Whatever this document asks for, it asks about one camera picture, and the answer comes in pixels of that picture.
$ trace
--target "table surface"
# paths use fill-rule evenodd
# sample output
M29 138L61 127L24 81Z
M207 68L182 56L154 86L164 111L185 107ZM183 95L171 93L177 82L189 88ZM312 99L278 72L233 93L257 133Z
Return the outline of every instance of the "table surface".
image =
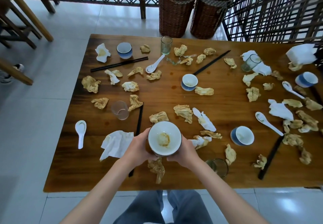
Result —
M149 60L120 66L118 69L123 77L116 85L110 84L110 79L104 70L90 73L91 68L100 67L102 63L96 60L95 48L104 43L105 47L111 52L106 65L119 63L122 60L117 55L116 46L120 42L129 42L133 47L133 57L139 58L148 56ZM151 47L149 54L141 53L139 46L148 44ZM192 109L196 107L204 111L210 118L216 132L222 134L222 139L213 139L206 147L198 149L197 152L201 159L223 158L226 144L230 144L236 151L236 161L229 167L229 173L224 180L233 188L253 188L253 187L313 187L323 184L323 138L320 132L309 132L301 134L304 140L304 147L313 155L312 163L304 165L300 162L299 151L296 147L282 144L273 159L271 166L264 177L259 180L257 175L258 168L252 167L252 163L257 160L259 154L268 156L279 135L274 131L259 123L255 118L255 112L260 111L265 114L268 121L283 131L283 119L269 114L268 99L275 99L282 102L283 99L298 99L295 95L287 92L278 81L272 76L256 76L251 86L260 90L261 96L255 102L248 102L246 88L242 82L243 75L240 66L242 59L240 55L249 50L255 50L263 59L264 63L270 65L272 70L278 70L284 80L295 85L295 78L304 71L311 71L317 76L319 72L314 65L306 65L301 70L292 72L288 69L288 58L285 55L293 45L291 44L272 44L272 43L250 43L250 42L230 42L230 41L211 41L196 39L173 39L172 48L180 47L185 44L188 50L185 55L203 53L203 50L212 47L216 53L207 56L201 64L196 64L196 57L191 66L173 65L165 59L159 64L158 69L162 71L159 80L149 81L146 74L136 74L127 77L127 74L135 67L145 69L160 57L160 38L139 37L139 36L120 36L120 35L99 35L92 34L84 55L83 63L75 84L73 96L67 111L62 132L54 154L53 162L45 183L44 192L64 192L64 191L90 191L99 180L111 168L117 160L108 157L100 162L99 158L103 152L100 147L104 138L116 130L125 132L135 132L139 109L130 112L126 120L118 120L111 112L111 104L118 100L125 101L130 105L130 95L136 94L139 100L144 102L141 132L150 127L149 116L161 111L165 111L171 122L175 123L183 135L192 139L199 135L203 127L198 123L196 116L193 116L193 123L184 122L183 117L176 116L173 107L189 105ZM225 57L234 58L238 67L230 69L223 58L208 67L197 75L198 86L214 89L213 96L200 96L194 92L187 92L181 88L180 82L184 74L193 73L205 64L209 63L217 56L227 50L231 50ZM172 60L178 60L173 51L169 54ZM102 81L99 85L97 94L89 93L83 88L81 81L83 77L91 75L96 80ZM137 92L125 92L121 85L126 81L135 81L140 90ZM316 85L318 92L322 95L323 85L319 76L319 84ZM265 91L263 83L274 83L272 91ZM95 108L91 103L92 99L107 97L109 103L103 110ZM296 108L287 106L294 112ZM307 114L318 120L319 127L323 123L322 111L310 111L301 108ZM75 123L79 120L87 122L87 131L84 138L83 149L78 149L78 135L75 132ZM230 132L237 126L247 126L252 129L255 141L247 147L237 146L230 139ZM155 183L156 174L151 173L147 167L147 162L136 167L133 177L127 177L119 190L152 190L152 189L203 189L204 186L198 178L188 169L181 167L176 162L168 162L163 158L165 175L158 185Z

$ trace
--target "clear glass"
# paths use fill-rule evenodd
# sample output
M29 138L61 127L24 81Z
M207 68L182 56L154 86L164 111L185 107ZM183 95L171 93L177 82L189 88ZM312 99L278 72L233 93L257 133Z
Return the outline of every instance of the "clear glass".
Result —
M251 54L248 59L241 65L241 69L245 72L249 72L259 63L261 63L261 58L256 54Z
M223 178L228 174L229 167L225 160L221 158L216 158L214 160L208 159L206 163L216 174L218 174L219 177Z
M116 101L111 106L111 111L119 120L125 120L129 116L128 106L123 101Z
M160 51L164 55L168 55L171 52L173 39L169 36L163 36L160 44Z

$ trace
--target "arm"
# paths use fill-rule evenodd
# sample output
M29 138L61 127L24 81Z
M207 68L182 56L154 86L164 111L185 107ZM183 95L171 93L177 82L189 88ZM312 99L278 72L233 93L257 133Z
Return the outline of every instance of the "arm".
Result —
M118 159L108 173L88 195L62 220L61 224L99 224L112 198L128 173L146 160L156 160L149 154L145 143L150 128L135 136L125 154Z
M168 161L177 161L190 169L203 183L230 224L268 224L268 222L225 181L223 181L203 160L199 158L191 141L182 136L177 154Z

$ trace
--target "person's left hand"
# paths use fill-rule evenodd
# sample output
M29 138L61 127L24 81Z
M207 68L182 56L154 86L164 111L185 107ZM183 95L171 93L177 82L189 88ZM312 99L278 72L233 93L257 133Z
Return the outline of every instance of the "person's left hand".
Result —
M145 144L148 137L150 128L145 129L144 132L135 136L122 158L131 162L133 167L141 165L146 160L157 160L158 157L154 154L150 154L146 151Z

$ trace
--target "tile floor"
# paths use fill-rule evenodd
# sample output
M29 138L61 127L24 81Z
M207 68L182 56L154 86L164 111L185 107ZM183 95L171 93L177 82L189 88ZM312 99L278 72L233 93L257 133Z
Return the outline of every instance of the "tile floor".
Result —
M0 86L0 223L59 223L86 195L42 192L91 33L160 36L158 8L139 8L61 2L49 14L38 0L27 4L54 36L32 38L37 49L14 43L0 46L0 57L26 66L33 86L18 81ZM9 17L18 23L14 16ZM192 38L189 26L185 38ZM212 39L226 40L222 28ZM304 188L237 189L271 223L322 223L323 193ZM227 223L206 190L198 191L215 223ZM117 192L101 223L112 223L137 192ZM163 216L172 221L165 201Z

